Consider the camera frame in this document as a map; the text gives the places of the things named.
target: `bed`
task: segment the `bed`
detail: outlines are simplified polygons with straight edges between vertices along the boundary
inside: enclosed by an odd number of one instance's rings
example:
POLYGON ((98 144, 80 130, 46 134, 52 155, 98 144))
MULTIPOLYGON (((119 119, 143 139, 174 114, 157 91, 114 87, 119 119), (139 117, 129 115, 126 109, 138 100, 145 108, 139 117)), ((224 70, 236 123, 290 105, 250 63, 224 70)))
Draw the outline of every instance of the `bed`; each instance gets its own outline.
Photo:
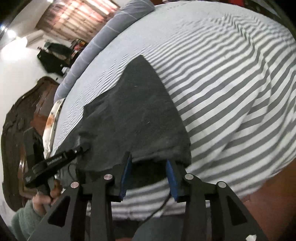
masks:
MULTIPOLYGON (((190 137, 187 172, 210 183, 225 181, 243 198, 295 158, 295 48, 287 28, 238 6, 156 6, 79 70, 63 96, 51 154, 80 121, 83 107, 115 86, 126 65, 143 55, 190 137)), ((64 171, 58 176, 63 179, 64 171)), ((122 203, 112 205, 113 217, 143 220, 168 192, 167 180, 128 190, 122 203)), ((184 210, 171 199, 155 216, 184 210)))

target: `fuzzy green sweater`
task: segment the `fuzzy green sweater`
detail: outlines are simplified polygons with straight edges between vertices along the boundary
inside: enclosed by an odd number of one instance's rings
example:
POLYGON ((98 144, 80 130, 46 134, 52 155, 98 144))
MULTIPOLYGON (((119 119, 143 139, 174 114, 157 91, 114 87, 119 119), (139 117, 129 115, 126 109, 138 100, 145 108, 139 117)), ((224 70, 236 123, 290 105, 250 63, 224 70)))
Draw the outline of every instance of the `fuzzy green sweater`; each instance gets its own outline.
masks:
POLYGON ((11 230, 16 239, 27 241, 42 218, 34 211, 32 200, 29 200, 12 218, 11 230))

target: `person's arm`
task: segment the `person's arm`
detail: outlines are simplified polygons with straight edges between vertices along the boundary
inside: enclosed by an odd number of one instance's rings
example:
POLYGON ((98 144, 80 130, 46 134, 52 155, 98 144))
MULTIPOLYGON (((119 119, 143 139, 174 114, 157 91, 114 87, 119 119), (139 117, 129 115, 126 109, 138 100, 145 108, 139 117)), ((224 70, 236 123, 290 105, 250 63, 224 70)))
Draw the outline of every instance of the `person's arm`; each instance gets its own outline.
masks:
POLYGON ((50 192, 53 201, 49 196, 36 194, 32 200, 26 203, 26 206, 19 209, 13 216, 11 221, 11 231, 15 235, 18 241, 27 241, 30 235, 33 233, 37 224, 46 214, 44 208, 45 204, 54 204, 59 198, 62 191, 62 186, 58 180, 55 180, 55 188, 50 192))

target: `curtain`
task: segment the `curtain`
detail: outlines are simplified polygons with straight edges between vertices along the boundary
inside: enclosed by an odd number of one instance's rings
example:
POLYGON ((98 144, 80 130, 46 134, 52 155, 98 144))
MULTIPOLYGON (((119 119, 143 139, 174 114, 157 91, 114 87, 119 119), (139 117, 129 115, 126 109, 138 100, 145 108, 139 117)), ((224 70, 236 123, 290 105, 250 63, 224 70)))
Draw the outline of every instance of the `curtain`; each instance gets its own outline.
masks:
POLYGON ((65 40, 89 42, 119 8, 110 0, 57 0, 49 6, 36 28, 65 40))

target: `human hand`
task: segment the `human hand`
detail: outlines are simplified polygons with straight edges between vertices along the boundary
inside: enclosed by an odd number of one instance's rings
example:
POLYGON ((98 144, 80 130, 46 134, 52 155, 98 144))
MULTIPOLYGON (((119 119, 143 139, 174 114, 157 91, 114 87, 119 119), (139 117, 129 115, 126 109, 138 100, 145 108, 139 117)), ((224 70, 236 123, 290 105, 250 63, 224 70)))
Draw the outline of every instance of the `human hand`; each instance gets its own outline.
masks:
POLYGON ((63 187, 60 183, 59 180, 55 179, 54 180, 54 189, 50 191, 50 196, 51 197, 44 195, 42 193, 37 193, 33 199, 32 199, 32 204, 35 212, 41 216, 46 214, 46 210, 44 208, 45 204, 51 204, 53 205, 58 198, 61 196, 61 191, 63 190, 63 187))

